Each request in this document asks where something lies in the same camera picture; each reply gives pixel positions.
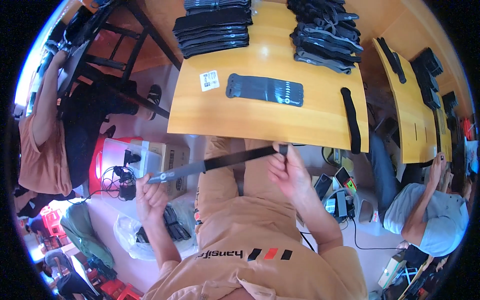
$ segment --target green jacket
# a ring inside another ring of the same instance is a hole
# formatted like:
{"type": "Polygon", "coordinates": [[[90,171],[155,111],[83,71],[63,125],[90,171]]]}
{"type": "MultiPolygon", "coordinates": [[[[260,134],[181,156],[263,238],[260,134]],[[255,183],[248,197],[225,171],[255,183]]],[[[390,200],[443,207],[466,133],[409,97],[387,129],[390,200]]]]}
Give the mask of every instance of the green jacket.
{"type": "Polygon", "coordinates": [[[60,220],[68,238],[87,258],[98,257],[105,266],[113,268],[110,250],[97,237],[92,227],[87,203],[73,204],[60,220]]]}

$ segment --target smartphone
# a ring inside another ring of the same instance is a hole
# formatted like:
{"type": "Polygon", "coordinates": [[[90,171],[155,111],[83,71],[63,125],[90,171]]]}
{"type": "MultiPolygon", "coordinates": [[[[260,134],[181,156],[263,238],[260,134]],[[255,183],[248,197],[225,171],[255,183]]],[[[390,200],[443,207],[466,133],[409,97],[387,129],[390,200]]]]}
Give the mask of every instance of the smartphone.
{"type": "Polygon", "coordinates": [[[320,201],[325,197],[331,185],[332,185],[332,180],[330,179],[330,177],[328,177],[325,174],[322,174],[320,178],[317,180],[317,182],[313,187],[315,188],[315,191],[317,192],[317,195],[320,201]]]}
{"type": "Polygon", "coordinates": [[[349,175],[347,170],[342,167],[338,172],[335,174],[335,178],[340,182],[343,187],[351,189],[353,192],[357,192],[357,186],[353,182],[352,177],[349,175]]]}

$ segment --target light blue shirt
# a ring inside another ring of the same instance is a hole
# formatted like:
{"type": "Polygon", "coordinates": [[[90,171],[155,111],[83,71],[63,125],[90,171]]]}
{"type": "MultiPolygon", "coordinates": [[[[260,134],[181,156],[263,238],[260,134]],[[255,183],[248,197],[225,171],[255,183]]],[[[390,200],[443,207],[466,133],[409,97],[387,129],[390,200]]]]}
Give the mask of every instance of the light blue shirt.
{"type": "MultiPolygon", "coordinates": [[[[424,191],[423,184],[407,185],[386,211],[384,228],[400,234],[413,206],[424,191]]],[[[448,255],[460,244],[467,229],[466,200],[460,195],[435,191],[427,205],[423,221],[427,222],[427,227],[420,245],[416,246],[433,257],[448,255]]]]}

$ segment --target barcode sticker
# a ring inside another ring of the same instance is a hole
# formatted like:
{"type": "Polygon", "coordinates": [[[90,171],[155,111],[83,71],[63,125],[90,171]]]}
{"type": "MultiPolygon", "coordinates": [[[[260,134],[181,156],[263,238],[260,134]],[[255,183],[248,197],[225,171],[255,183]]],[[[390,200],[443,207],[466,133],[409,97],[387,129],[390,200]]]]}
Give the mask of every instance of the barcode sticker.
{"type": "Polygon", "coordinates": [[[220,82],[218,81],[218,75],[216,71],[213,70],[200,74],[200,85],[202,86],[202,92],[220,87],[220,82]]]}

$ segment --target white plastic bag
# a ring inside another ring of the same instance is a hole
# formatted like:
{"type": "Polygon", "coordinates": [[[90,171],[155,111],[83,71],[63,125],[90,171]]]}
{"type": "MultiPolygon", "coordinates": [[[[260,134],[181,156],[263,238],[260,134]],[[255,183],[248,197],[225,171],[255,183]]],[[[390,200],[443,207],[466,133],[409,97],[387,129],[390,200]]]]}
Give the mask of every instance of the white plastic bag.
{"type": "MultiPolygon", "coordinates": [[[[170,205],[177,214],[178,223],[191,235],[191,238],[188,240],[173,242],[180,253],[180,257],[184,259],[198,252],[193,203],[188,201],[188,199],[182,199],[182,196],[180,196],[168,205],[170,205]]],[[[155,261],[152,246],[149,243],[136,242],[136,233],[140,230],[140,227],[142,227],[140,222],[120,213],[117,221],[113,225],[113,232],[120,246],[122,246],[132,258],[155,261]]]]}

